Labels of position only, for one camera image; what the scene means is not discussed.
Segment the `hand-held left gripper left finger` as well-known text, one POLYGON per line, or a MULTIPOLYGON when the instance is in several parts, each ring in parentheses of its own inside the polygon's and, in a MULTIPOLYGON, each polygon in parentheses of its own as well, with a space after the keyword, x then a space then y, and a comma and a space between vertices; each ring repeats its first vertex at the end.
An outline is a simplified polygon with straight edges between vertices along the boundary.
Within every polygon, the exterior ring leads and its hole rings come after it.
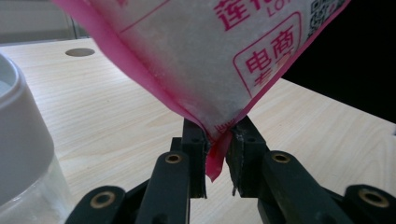
POLYGON ((207 142, 204 131, 194 122, 184 119, 182 136, 172 139, 171 150, 181 151, 189 157, 190 197, 194 199, 205 198, 207 142))

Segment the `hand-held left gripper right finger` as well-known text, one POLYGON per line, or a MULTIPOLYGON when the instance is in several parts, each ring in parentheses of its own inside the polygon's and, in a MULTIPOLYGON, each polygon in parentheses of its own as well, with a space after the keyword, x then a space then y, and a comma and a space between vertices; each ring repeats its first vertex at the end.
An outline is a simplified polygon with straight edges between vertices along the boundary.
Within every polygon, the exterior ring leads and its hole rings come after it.
POLYGON ((262 159, 269 151, 266 141, 249 117, 244 117, 232 128, 232 140, 226 154, 233 194, 241 197, 261 197, 265 190, 262 177, 262 159))

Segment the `pink and white powder bag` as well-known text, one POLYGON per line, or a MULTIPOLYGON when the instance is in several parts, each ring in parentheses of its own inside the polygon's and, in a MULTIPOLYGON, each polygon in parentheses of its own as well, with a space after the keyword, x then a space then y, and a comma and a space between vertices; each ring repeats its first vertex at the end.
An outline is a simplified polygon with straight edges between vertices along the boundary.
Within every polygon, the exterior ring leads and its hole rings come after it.
POLYGON ((351 0, 52 0, 122 72, 201 127, 216 179, 230 129, 351 0))

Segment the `clear jar with grey lid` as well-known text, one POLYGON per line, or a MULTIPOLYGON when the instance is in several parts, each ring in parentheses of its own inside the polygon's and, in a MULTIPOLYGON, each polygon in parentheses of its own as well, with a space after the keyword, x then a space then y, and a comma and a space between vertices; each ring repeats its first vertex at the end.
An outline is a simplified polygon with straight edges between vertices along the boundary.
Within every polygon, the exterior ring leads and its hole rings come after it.
POLYGON ((0 53, 0 224, 64 224, 73 206, 24 75, 0 53))

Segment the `round grey table grommet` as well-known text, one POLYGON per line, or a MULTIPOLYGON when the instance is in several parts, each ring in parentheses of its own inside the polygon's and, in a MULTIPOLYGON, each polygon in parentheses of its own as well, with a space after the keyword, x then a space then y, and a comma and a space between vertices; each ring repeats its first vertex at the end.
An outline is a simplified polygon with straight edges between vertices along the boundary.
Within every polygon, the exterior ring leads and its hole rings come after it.
POLYGON ((91 56, 94 53, 95 53, 94 49, 88 49, 88 48, 69 49, 65 52, 66 55, 71 57, 86 57, 86 56, 91 56))

